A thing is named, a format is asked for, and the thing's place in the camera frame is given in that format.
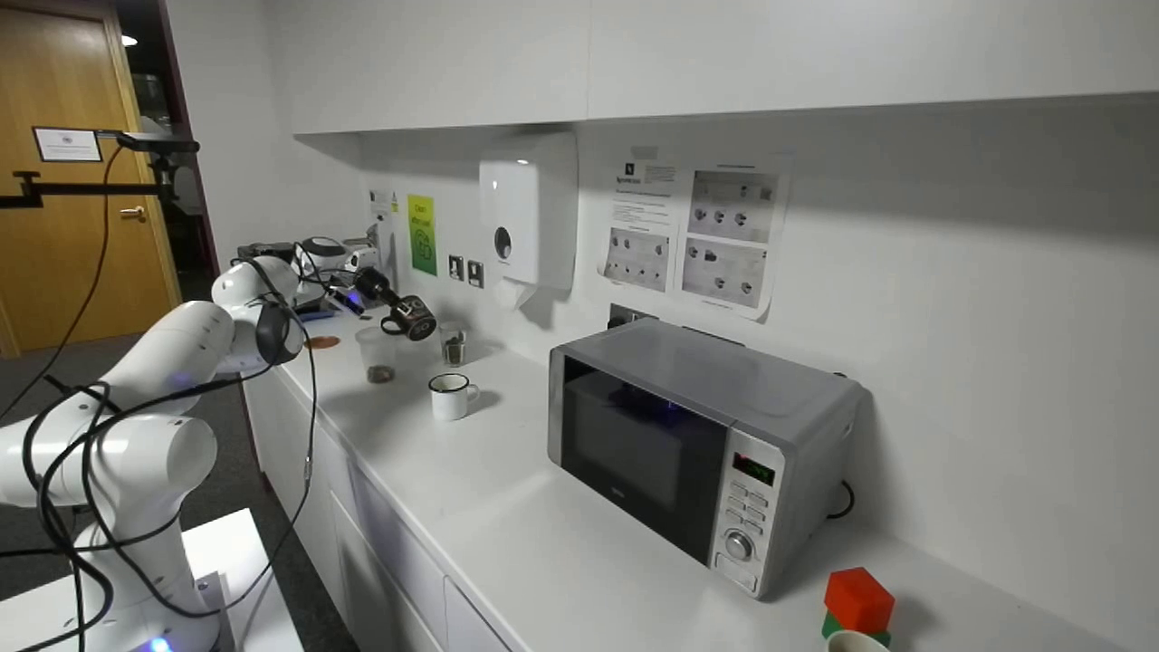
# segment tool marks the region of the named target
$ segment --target wooden door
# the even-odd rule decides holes
[[[42,182],[103,182],[112,138],[103,138],[99,162],[42,162],[34,127],[139,127],[108,5],[0,0],[0,193],[17,193],[12,170],[40,170]],[[118,152],[108,182],[153,182],[150,160]],[[179,304],[155,197],[48,194],[40,211],[0,211],[0,358],[60,340],[99,270],[104,216],[104,270],[73,340],[141,334]]]

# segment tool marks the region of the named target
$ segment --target microwave dial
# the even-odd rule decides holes
[[[753,558],[753,540],[744,534],[744,531],[727,531],[723,550],[727,550],[727,558],[734,558],[734,560],[751,560],[751,558]]]

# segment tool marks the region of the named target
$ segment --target microwave control panel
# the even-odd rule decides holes
[[[781,449],[727,430],[711,567],[753,598],[764,593],[781,470]]]

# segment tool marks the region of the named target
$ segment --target red object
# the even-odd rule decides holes
[[[883,591],[866,567],[831,577],[825,609],[845,630],[878,632],[891,627],[893,593]]]

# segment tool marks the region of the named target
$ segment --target microwave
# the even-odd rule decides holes
[[[751,598],[840,488],[862,388],[660,317],[551,350],[546,457]]]

